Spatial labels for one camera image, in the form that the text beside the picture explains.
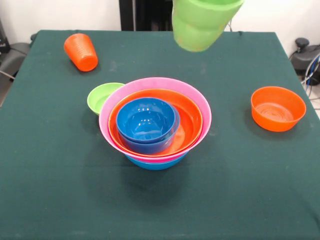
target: plastic cup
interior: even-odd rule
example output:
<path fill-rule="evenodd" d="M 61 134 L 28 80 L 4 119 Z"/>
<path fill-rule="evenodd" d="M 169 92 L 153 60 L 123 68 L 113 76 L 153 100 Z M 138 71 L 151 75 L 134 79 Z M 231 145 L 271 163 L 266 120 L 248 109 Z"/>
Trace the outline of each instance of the plastic cup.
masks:
<path fill-rule="evenodd" d="M 82 72 L 89 72 L 98 65 L 98 57 L 88 35 L 76 33 L 64 42 L 64 51 Z"/>
<path fill-rule="evenodd" d="M 173 0 L 174 40 L 190 52 L 208 49 L 245 0 Z"/>
<path fill-rule="evenodd" d="M 253 120 L 272 132 L 285 132 L 293 128 L 306 114 L 303 99 L 295 92 L 279 87 L 265 86 L 251 96 Z"/>

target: cup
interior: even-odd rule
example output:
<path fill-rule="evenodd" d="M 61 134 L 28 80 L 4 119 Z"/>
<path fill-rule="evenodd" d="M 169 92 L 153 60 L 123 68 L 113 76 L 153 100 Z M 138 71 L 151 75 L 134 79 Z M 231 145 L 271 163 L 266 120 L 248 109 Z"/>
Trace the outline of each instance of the cup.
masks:
<path fill-rule="evenodd" d="M 88 35 L 76 33 L 64 42 L 64 51 L 74 65 L 83 72 L 89 72 L 98 65 L 95 47 Z"/>
<path fill-rule="evenodd" d="M 245 0 L 173 0 L 176 43 L 190 52 L 207 50 L 224 32 Z"/>

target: white wall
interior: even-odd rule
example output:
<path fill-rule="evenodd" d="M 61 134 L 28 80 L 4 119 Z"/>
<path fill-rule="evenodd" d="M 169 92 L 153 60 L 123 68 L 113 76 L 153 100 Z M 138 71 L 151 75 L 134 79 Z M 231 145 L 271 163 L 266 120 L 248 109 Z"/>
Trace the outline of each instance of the white wall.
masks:
<path fill-rule="evenodd" d="M 276 32 L 289 55 L 298 37 L 320 44 L 319 10 L 320 0 L 245 0 L 232 28 Z M 0 0 L 0 18 L 11 43 L 40 29 L 121 29 L 119 0 Z"/>
<path fill-rule="evenodd" d="M 0 0 L 0 18 L 11 44 L 41 29 L 121 30 L 119 0 Z"/>
<path fill-rule="evenodd" d="M 289 55 L 296 50 L 298 37 L 320 44 L 319 11 L 320 0 L 245 0 L 232 20 L 232 29 L 276 32 Z"/>

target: orange cup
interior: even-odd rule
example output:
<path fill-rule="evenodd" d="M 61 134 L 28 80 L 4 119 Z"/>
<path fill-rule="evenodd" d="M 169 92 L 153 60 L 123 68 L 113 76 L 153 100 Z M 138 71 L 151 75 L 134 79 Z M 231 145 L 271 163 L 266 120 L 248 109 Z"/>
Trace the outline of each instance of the orange cup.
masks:
<path fill-rule="evenodd" d="M 98 65 L 98 57 L 88 35 L 76 33 L 64 42 L 64 51 L 74 65 L 83 72 L 89 72 Z"/>
<path fill-rule="evenodd" d="M 254 121 L 272 132 L 285 132 L 293 128 L 306 114 L 303 99 L 295 92 L 279 87 L 265 86 L 251 96 Z"/>
<path fill-rule="evenodd" d="M 180 126 L 172 144 L 162 152 L 149 155 L 131 151 L 126 147 L 119 135 L 116 123 L 117 114 L 126 103 L 145 97 L 158 98 L 172 104 L 180 115 Z M 137 91 L 122 99 L 113 108 L 107 124 L 112 140 L 122 150 L 141 157 L 165 157 L 187 149 L 198 139 L 202 131 L 203 118 L 198 106 L 187 96 L 168 89 L 153 88 Z"/>

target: blue bowl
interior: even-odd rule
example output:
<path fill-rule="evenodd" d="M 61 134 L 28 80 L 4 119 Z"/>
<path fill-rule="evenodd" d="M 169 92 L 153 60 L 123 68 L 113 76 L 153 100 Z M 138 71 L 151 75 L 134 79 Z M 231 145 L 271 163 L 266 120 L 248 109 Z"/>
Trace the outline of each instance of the blue bowl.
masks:
<path fill-rule="evenodd" d="M 143 162 L 143 161 L 139 161 L 139 160 L 133 159 L 132 157 L 130 157 L 128 155 L 125 155 L 125 156 L 133 164 L 139 166 L 140 168 L 147 169 L 147 170 L 158 171 L 158 170 L 168 169 L 168 168 L 171 168 L 172 166 L 176 165 L 177 163 L 179 163 L 186 156 L 187 153 L 188 152 L 186 152 L 184 155 L 182 155 L 181 157 L 178 157 L 175 160 L 164 162 L 164 163 L 148 163 L 148 162 Z"/>
<path fill-rule="evenodd" d="M 165 138 L 161 141 L 154 142 L 154 143 L 138 143 L 134 141 L 130 141 L 129 139 L 125 138 L 124 136 L 119 134 L 121 141 L 123 144 L 131 149 L 133 152 L 139 154 L 156 154 L 166 150 L 173 142 L 176 132 L 180 125 L 180 115 L 179 112 L 173 107 L 174 114 L 175 114 L 175 122 L 172 127 L 172 134 L 167 134 Z"/>
<path fill-rule="evenodd" d="M 149 144 L 173 134 L 176 115 L 173 107 L 153 97 L 137 98 L 125 104 L 116 116 L 120 134 L 136 143 Z"/>

